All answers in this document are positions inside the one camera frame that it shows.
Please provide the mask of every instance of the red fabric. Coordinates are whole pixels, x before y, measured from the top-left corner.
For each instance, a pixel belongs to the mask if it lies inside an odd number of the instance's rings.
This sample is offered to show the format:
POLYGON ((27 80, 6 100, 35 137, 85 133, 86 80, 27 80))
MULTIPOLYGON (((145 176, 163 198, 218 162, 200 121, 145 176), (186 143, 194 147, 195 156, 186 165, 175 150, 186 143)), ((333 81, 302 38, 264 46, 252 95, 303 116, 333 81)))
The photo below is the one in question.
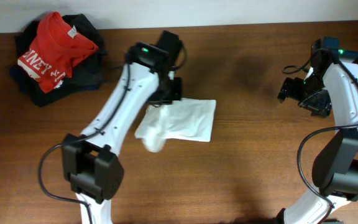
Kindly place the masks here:
POLYGON ((30 50, 17 60, 45 93, 53 90, 62 78, 71 78, 72 68, 99 49, 80 33, 71 38, 68 35, 71 28, 59 12, 51 12, 40 22, 30 50))

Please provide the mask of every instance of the pile of clothes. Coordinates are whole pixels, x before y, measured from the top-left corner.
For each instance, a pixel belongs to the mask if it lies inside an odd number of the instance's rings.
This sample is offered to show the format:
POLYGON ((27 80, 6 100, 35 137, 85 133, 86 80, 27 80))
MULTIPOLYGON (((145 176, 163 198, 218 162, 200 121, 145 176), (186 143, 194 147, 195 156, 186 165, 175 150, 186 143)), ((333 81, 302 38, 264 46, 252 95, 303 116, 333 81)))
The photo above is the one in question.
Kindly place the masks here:
POLYGON ((17 64, 11 78, 35 105, 45 106, 103 81, 103 38, 83 15, 49 13, 15 37, 17 64))

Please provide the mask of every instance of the white cloth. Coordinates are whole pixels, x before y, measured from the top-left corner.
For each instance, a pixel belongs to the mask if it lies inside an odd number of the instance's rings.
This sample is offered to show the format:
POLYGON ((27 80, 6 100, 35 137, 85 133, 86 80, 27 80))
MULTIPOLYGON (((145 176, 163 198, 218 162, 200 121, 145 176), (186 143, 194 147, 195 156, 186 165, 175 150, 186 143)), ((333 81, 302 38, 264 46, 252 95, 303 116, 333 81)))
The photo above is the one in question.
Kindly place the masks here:
POLYGON ((159 152, 166 139, 210 142, 216 100, 182 98, 172 105, 150 106, 135 137, 150 152, 159 152))

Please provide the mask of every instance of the white label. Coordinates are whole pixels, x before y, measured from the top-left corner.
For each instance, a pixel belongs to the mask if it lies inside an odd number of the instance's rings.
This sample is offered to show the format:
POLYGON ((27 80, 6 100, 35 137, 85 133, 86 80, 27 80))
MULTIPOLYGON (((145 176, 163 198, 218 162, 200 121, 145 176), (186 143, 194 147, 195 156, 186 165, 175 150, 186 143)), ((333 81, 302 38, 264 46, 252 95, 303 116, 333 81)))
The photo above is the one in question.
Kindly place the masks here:
POLYGON ((75 28, 75 26, 73 26, 73 28, 72 28, 71 30, 69 30, 69 31, 67 32, 67 34, 68 34, 71 38, 74 38, 75 35, 78 34, 78 33, 77 33, 77 29, 75 28))

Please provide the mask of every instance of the wooden table surface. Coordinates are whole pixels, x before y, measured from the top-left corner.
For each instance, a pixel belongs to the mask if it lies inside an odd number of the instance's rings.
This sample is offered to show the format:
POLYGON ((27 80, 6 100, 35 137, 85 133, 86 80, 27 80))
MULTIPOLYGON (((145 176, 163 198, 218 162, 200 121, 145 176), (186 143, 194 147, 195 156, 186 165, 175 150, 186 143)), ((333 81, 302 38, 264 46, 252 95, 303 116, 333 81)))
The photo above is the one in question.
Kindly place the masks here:
MULTIPOLYGON (((212 141, 167 141, 148 152, 134 137, 144 109, 124 141, 119 157, 125 168, 112 200, 115 223, 218 223, 237 218, 274 217, 306 187, 296 169, 296 150, 310 132, 334 124, 310 116, 287 100, 276 99, 282 67, 302 64, 310 45, 325 35, 358 51, 358 22, 318 22, 174 28, 188 51, 183 96, 217 101, 212 141)), ((15 63, 13 34, 0 34, 0 224, 80 223, 77 204, 46 197, 37 183, 41 155, 66 133, 79 134, 98 114, 115 87, 123 52, 137 41, 154 43, 161 29, 102 30, 109 56, 99 91, 81 92, 39 108, 9 78, 15 63)), ((311 165, 334 133, 316 136, 305 147, 311 165)), ((60 152, 44 167, 51 192, 74 197, 62 174, 60 152)), ((358 202, 331 215, 358 223, 358 202)))

